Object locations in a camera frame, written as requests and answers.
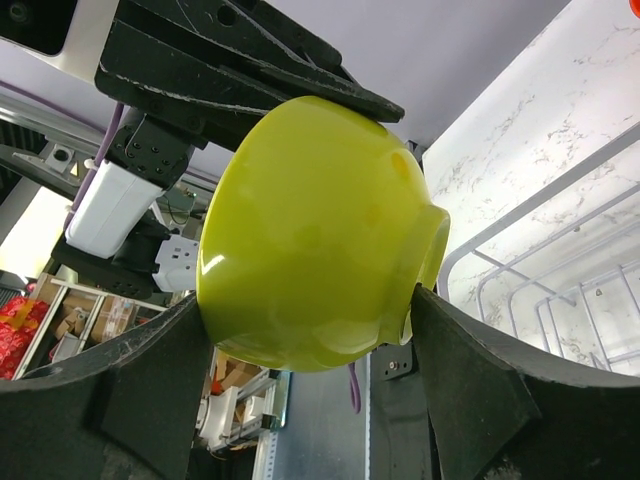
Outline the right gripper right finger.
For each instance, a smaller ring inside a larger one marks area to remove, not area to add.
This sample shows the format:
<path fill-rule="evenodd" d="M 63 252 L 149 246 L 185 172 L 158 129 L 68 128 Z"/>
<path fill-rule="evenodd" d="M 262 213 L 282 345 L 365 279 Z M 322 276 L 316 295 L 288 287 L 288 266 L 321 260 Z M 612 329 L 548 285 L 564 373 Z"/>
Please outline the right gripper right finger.
<path fill-rule="evenodd" d="M 421 286 L 411 321 L 443 478 L 638 478 L 638 378 L 533 347 Z"/>

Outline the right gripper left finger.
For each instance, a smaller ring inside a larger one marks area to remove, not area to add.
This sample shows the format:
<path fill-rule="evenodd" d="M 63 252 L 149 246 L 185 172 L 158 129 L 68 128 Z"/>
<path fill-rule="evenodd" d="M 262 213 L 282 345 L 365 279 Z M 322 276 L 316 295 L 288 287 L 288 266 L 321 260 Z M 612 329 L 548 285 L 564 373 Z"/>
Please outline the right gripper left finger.
<path fill-rule="evenodd" d="M 212 344 L 188 296 L 1 383 L 4 479 L 183 479 Z"/>

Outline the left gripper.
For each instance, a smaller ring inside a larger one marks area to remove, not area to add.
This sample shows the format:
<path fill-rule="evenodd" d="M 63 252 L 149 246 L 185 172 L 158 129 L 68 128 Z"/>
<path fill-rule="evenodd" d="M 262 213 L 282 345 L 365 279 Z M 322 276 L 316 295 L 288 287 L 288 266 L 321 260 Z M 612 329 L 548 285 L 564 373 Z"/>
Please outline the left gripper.
<path fill-rule="evenodd" d="M 196 147 L 235 150 L 253 126 L 280 104 L 280 94 L 226 63 L 199 59 L 219 50 L 146 1 L 121 1 L 102 51 L 95 84 L 113 100 L 160 121 Z M 397 123 L 405 110 L 360 85 L 342 55 L 265 1 L 221 1 L 222 45 L 264 75 L 343 105 L 374 121 Z"/>

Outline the yellow-green bowl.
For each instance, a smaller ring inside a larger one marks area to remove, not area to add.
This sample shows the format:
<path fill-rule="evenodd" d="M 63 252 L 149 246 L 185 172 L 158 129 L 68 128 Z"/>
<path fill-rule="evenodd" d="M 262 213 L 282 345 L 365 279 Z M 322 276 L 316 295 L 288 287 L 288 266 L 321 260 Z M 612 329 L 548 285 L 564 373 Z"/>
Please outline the yellow-green bowl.
<path fill-rule="evenodd" d="M 222 352 L 319 372 L 413 335 L 451 219 L 392 132 L 336 103 L 289 100 L 253 127 L 209 206 L 197 304 Z"/>

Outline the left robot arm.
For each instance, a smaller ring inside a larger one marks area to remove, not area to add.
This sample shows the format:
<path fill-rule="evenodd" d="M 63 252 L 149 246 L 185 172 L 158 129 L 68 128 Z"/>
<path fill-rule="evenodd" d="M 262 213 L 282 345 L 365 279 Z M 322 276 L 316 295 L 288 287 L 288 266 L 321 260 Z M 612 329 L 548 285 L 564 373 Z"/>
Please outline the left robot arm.
<path fill-rule="evenodd" d="M 237 150 L 270 111 L 303 96 L 378 123 L 405 114 L 361 86 L 333 46 L 263 1 L 121 1 L 94 83 L 117 106 L 54 256 L 135 299 L 195 286 L 198 242 L 150 208 L 196 150 Z"/>

